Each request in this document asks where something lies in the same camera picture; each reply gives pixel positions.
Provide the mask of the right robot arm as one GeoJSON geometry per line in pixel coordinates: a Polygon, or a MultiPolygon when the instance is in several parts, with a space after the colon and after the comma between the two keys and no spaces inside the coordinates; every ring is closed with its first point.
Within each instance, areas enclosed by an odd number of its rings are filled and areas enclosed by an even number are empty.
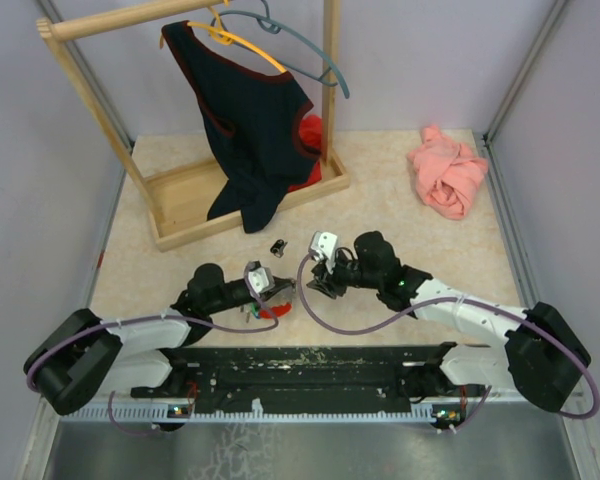
{"type": "Polygon", "coordinates": [[[359,235],[352,249],[337,235],[316,232],[308,247],[315,261],[308,288],[331,299],[348,289],[368,289],[393,316],[432,321],[477,340],[446,348],[426,372],[441,396],[461,385],[514,389],[534,406],[562,414],[580,380],[592,379],[591,356],[559,311],[543,302],[531,308],[501,306],[463,293],[430,273],[408,266],[378,231],[359,235]]]}

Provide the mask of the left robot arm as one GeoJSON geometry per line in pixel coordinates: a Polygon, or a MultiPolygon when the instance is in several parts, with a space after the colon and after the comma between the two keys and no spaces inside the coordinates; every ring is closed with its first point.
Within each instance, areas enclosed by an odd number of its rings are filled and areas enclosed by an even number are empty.
{"type": "Polygon", "coordinates": [[[163,312],[106,321],[88,308],[74,311],[25,361],[27,387],[59,415],[72,414],[94,397],[146,388],[174,397],[188,384],[188,373],[168,354],[189,347],[218,329],[215,314],[257,306],[279,324],[271,301],[295,289],[260,262],[250,262],[241,278],[228,281],[215,263],[200,265],[176,301],[163,312]]]}

